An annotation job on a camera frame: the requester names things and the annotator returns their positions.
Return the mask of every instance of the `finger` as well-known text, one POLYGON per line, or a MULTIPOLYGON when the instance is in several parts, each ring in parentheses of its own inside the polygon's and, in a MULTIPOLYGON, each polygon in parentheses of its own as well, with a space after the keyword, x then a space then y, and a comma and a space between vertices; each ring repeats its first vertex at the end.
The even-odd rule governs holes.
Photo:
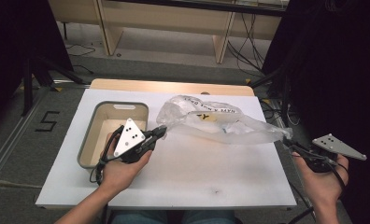
POLYGON ((349 160, 348 160, 348 158, 342 156, 341 154, 337 154, 336 162, 343 165, 347 170, 349 169, 349 160))
POLYGON ((150 159, 150 156, 152 155, 152 150, 147 151, 138 162, 133 163, 134 166, 136 166, 138 169, 142 169, 150 159))
MULTIPOLYGON (((106 143, 104 144, 104 148, 103 148, 103 150, 102 150, 102 151, 101 151, 101 153, 100 153, 100 157, 102 157, 102 156, 103 156, 104 150, 106 149, 107 143, 108 143, 109 139, 111 138, 112 134, 113 134, 113 133, 109 133, 109 134, 107 135, 106 143)), ((117 134, 117 135, 115 136, 115 138, 112 140, 111 144, 109 145, 109 149, 108 149, 107 155, 113 155, 113 152, 115 151, 114 146, 116 145, 116 142, 118 141, 119 136, 120 136, 120 135, 119 135, 119 134, 117 134)))
POLYGON ((302 174, 309 174, 313 173, 312 170, 307 166, 304 158, 302 158, 297 152, 293 152, 293 159, 295 160, 296 165, 298 166, 299 170, 302 172, 302 174))
POLYGON ((346 168, 346 170, 345 170, 345 169, 343 169, 343 167, 341 167, 340 165, 337 165, 337 166, 335 167, 336 171, 337 171, 337 172, 340 174, 340 176, 342 177, 343 182, 345 183, 345 185, 347 185, 347 184, 348 184, 348 182, 349 182, 349 174, 348 174, 348 171, 347 171, 347 169, 349 168, 349 160, 348 160, 346 157, 344 157, 344 156, 342 156, 342 155, 338 154, 338 155, 337 155, 337 160, 336 160, 336 162, 337 162, 337 163, 339 163, 339 164, 341 164, 341 165, 343 165, 343 166, 346 168))

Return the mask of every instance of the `person's right hand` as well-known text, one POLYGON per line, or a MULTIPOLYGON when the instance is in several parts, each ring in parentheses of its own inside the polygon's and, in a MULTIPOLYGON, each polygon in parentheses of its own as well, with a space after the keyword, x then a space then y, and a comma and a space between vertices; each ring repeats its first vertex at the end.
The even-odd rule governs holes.
MULTIPOLYGON (((322 221, 325 217, 336 216, 336 202, 342 193, 339 180, 334 173, 314 173, 306 165, 305 160, 296 152, 293 152, 294 160, 298 166, 304 182, 305 193, 313 204, 316 217, 320 218, 320 223, 330 223, 332 220, 322 221)), ((349 168, 349 161, 342 155, 338 155, 337 163, 349 168)), ((348 172, 341 166, 335 167, 345 185, 349 182, 348 172)))
MULTIPOLYGON (((113 146, 116 145, 115 142, 117 141, 118 139, 115 137, 107 152, 108 156, 113 156, 113 146)), ((107 192, 111 192, 110 195, 112 197, 127 189, 133 182, 135 176, 148 163, 151 154, 152 151, 150 150, 145 153, 139 161, 131 164, 126 164, 121 161, 108 162, 103 170, 103 181, 100 188, 107 189, 107 192)))

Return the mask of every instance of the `pants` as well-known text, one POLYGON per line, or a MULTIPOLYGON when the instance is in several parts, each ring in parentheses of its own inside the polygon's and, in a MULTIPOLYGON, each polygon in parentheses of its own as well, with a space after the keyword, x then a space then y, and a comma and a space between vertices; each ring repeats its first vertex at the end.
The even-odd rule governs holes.
MULTIPOLYGON (((112 224, 167 224, 167 214, 162 210, 118 211, 112 224)), ((182 224, 235 224, 234 211, 185 211, 182 224)))

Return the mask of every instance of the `person's left hand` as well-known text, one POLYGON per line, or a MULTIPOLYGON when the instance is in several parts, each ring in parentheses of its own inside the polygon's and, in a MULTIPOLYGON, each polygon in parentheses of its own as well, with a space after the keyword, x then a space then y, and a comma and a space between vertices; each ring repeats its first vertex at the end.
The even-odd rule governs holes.
MULTIPOLYGON (((119 136, 115 137, 115 139, 112 141, 107 155, 113 156, 113 146, 116 145, 118 137, 119 136)), ((115 196, 121 191, 127 189, 133 182, 138 172, 148 163, 151 154, 152 151, 150 150, 145 153, 138 162, 131 164, 126 164, 121 161, 108 162, 103 170, 103 181, 100 187, 108 190, 112 196, 115 196)))

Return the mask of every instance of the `handheld controller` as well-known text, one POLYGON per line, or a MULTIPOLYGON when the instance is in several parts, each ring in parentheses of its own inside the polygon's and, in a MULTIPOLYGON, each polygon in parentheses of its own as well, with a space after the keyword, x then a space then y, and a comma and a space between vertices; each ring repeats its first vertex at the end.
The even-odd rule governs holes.
POLYGON ((304 158, 307 166, 315 173, 332 171, 332 168, 337 165, 337 154, 362 161, 366 160, 365 155, 349 147, 332 134, 314 139, 312 141, 313 145, 309 148, 288 139, 285 139, 283 143, 304 158))

